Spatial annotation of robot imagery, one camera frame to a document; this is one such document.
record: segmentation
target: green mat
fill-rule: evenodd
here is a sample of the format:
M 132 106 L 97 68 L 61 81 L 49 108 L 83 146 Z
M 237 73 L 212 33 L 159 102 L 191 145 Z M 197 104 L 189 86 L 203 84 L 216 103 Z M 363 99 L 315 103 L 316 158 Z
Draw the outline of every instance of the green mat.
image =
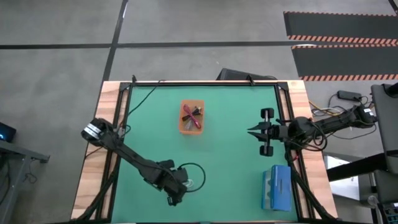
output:
M 135 86 L 130 108 L 152 88 Z M 179 133 L 182 100 L 205 101 L 203 134 Z M 176 166 L 200 164 L 206 170 L 206 184 L 171 207 L 165 192 L 145 183 L 138 171 L 122 160 L 112 222 L 297 221 L 293 199 L 291 212 L 261 209 L 262 173 L 274 164 L 287 165 L 282 143 L 272 142 L 274 156 L 260 156 L 261 143 L 247 134 L 247 128 L 261 121 L 260 109 L 267 107 L 274 108 L 275 118 L 279 117 L 273 86 L 158 87 L 128 118 L 132 129 L 124 142 L 146 159 L 173 159 Z M 186 169 L 194 181 L 191 189 L 198 187 L 203 180 L 200 169 Z

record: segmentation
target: concrete floor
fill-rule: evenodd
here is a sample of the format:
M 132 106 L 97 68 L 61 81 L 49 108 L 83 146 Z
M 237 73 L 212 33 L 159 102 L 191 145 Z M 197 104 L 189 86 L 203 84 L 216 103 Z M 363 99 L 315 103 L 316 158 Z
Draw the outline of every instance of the concrete floor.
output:
M 121 0 L 4 0 L 0 44 L 110 43 L 120 6 Z M 130 0 L 119 42 L 287 40 L 283 11 L 394 13 L 387 0 Z M 18 145 L 51 155 L 46 165 L 32 164 L 39 180 L 25 184 L 13 223 L 70 218 L 86 147 L 80 131 L 95 112 L 108 52 L 0 50 L 0 121 L 17 128 Z M 118 49 L 110 80 L 130 80 L 133 74 L 139 80 L 213 80 L 223 67 L 298 79 L 289 47 L 218 47 Z M 373 83 L 308 82 L 306 87 L 311 100 L 326 106 L 337 90 L 365 95 Z M 382 149 L 375 132 L 352 141 L 330 138 L 326 150 L 370 156 Z M 371 221 L 367 208 L 335 200 L 342 219 Z

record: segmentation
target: blue box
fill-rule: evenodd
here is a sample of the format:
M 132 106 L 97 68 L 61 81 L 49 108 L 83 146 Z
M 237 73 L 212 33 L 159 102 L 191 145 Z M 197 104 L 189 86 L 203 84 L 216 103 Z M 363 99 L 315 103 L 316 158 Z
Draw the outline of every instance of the blue box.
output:
M 286 211 L 292 209 L 292 183 L 289 166 L 274 165 L 262 176 L 261 208 Z

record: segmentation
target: orange basket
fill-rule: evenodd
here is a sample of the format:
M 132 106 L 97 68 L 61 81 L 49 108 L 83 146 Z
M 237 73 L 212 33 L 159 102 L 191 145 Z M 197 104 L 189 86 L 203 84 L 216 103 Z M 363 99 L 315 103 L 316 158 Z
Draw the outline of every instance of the orange basket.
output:
M 195 118 L 201 125 L 201 128 L 197 128 L 195 124 L 192 124 L 192 128 L 190 130 L 185 129 L 185 125 L 190 121 L 190 119 L 183 121 L 182 118 L 188 115 L 187 112 L 184 111 L 184 105 L 188 105 L 190 110 L 193 111 L 195 107 L 201 108 L 200 115 L 196 115 Z M 204 121 L 205 121 L 205 101 L 204 100 L 183 100 L 181 101 L 180 106 L 180 117 L 178 122 L 178 129 L 180 130 L 181 134 L 201 134 L 204 128 Z

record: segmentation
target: black rubber mat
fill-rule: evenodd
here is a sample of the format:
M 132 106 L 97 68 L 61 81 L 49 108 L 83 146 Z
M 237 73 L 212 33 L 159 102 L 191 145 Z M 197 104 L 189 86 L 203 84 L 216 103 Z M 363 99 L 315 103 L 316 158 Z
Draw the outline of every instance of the black rubber mat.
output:
M 395 44 L 293 46 L 292 52 L 305 81 L 398 79 Z
M 316 40 L 359 44 L 395 44 L 397 16 L 284 12 L 291 40 Z

